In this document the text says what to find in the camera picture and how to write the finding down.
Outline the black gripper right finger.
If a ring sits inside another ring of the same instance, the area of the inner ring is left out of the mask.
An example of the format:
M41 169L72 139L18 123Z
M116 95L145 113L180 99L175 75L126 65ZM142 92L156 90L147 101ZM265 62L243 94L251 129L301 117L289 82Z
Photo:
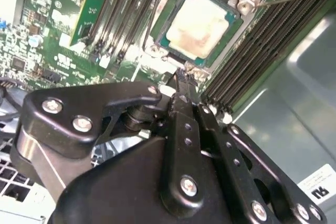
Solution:
M198 102L195 78L186 80L209 153L203 157L205 204L187 223L326 223L323 211L241 128L221 126Z

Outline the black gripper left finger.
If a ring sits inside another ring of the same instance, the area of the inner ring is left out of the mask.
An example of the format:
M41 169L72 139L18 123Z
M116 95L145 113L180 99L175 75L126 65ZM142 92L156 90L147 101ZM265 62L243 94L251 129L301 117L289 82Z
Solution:
M144 81L36 90L25 96L11 158L20 172L50 192L56 204L80 175L144 141L160 137L174 147L200 148L195 102L179 69L166 86ZM195 214L204 197L190 176L175 179L161 199L171 214Z

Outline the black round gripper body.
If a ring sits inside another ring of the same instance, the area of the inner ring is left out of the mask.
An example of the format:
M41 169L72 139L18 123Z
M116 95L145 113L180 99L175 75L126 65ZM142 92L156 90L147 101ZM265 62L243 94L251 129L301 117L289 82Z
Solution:
M172 215L161 192L183 176L204 197L188 218ZM52 223L244 223L242 212L224 197L212 160L198 146L155 137L77 177L63 191Z

